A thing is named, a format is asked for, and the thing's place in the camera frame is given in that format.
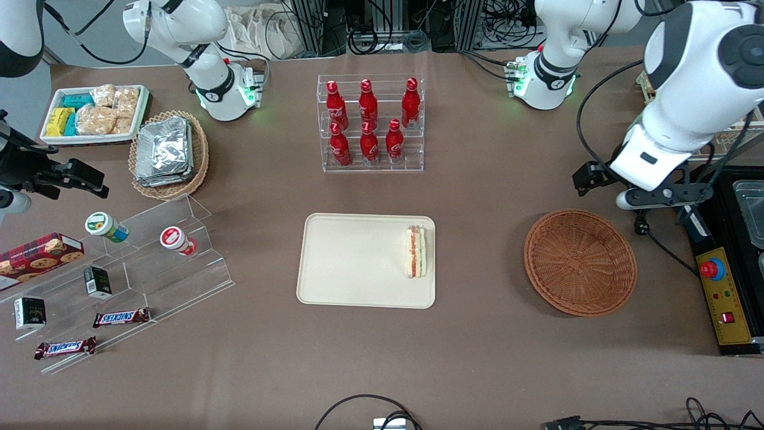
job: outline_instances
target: snickers bar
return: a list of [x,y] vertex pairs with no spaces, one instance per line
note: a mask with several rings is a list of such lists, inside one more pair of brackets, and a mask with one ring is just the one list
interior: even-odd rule
[[134,311],[112,312],[111,314],[95,314],[93,328],[102,325],[130,324],[135,322],[146,322],[151,319],[149,308],[136,309]]
[[34,352],[35,360],[42,360],[43,358],[51,358],[59,355],[67,355],[69,353],[95,353],[96,351],[96,337],[93,336],[86,340],[78,340],[76,342],[64,342],[62,344],[46,344],[43,342],[37,347]]

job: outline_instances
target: brown tabletop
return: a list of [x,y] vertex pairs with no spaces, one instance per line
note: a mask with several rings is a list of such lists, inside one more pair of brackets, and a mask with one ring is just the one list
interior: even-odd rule
[[[749,408],[764,412],[764,360],[717,356],[698,280],[632,233],[631,213],[614,203],[619,188],[583,198],[573,188],[571,174],[589,159],[575,135],[581,98],[640,56],[636,48],[593,51],[574,93],[551,112],[509,99],[498,79],[456,54],[278,62],[263,107],[230,123],[205,114],[180,67],[53,67],[54,89],[140,83],[154,95],[152,114],[181,109],[199,119],[211,162],[194,197],[212,211],[212,243],[237,285],[54,376],[39,374],[29,345],[3,330],[0,426],[305,429],[356,393],[393,397],[425,428],[439,430],[537,428],[575,414],[684,420],[687,396],[728,418]],[[317,75],[405,71],[426,73],[425,171],[324,174]],[[643,107],[636,73],[613,79],[588,104],[584,132],[602,154],[620,143]],[[62,191],[57,202],[34,195],[29,212],[0,226],[0,247],[51,231],[85,236],[83,220],[93,211],[126,218],[158,203],[131,187],[126,145],[57,156],[69,157],[106,173],[108,200],[82,191]],[[566,316],[526,277],[526,232],[544,213],[565,207],[599,213],[631,242],[639,282],[615,314]],[[303,223],[314,212],[434,219],[435,304],[301,304],[295,288]],[[670,212],[651,215],[655,235],[689,260]],[[371,418],[389,412],[381,402],[359,400],[324,425],[370,428]]]

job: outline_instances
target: foil-wrapped food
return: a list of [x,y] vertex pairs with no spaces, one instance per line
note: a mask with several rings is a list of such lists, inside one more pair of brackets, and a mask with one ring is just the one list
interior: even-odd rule
[[136,147],[135,180],[144,187],[193,178],[191,124],[172,116],[141,127]]

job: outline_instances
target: coca-cola bottle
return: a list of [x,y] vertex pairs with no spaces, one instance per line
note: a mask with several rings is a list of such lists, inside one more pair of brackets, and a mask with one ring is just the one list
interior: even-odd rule
[[329,126],[329,131],[332,132],[332,138],[329,139],[329,144],[332,147],[332,154],[334,154],[341,167],[349,166],[350,163],[353,162],[353,157],[350,153],[348,138],[342,134],[340,125],[337,122],[333,122]]
[[330,80],[326,83],[326,90],[329,93],[326,96],[326,109],[329,111],[329,118],[332,122],[339,124],[342,128],[341,131],[345,131],[350,125],[350,122],[348,121],[348,110],[345,108],[345,100],[342,99],[342,96],[337,90],[337,83]]
[[379,164],[379,148],[377,147],[377,136],[374,135],[374,129],[371,123],[361,123],[361,154],[364,156],[364,165],[367,167]]
[[371,129],[377,129],[377,97],[371,91],[371,81],[361,81],[361,98],[358,99],[358,107],[361,109],[361,121],[371,124]]
[[417,84],[416,78],[410,77],[406,81],[406,94],[403,94],[401,103],[403,111],[400,121],[403,127],[409,130],[419,128],[419,104],[422,100],[419,98],[419,91],[416,90]]
[[387,130],[384,141],[390,164],[399,165],[403,161],[403,133],[400,131],[400,121],[395,118],[390,120],[390,129]]

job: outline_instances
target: small black box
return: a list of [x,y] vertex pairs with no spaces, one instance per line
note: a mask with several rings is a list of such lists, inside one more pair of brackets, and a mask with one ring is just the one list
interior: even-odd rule
[[21,297],[13,302],[16,329],[45,327],[45,301],[41,298]]
[[94,298],[110,298],[112,285],[108,281],[108,273],[104,269],[89,266],[85,269],[85,286],[88,295]]

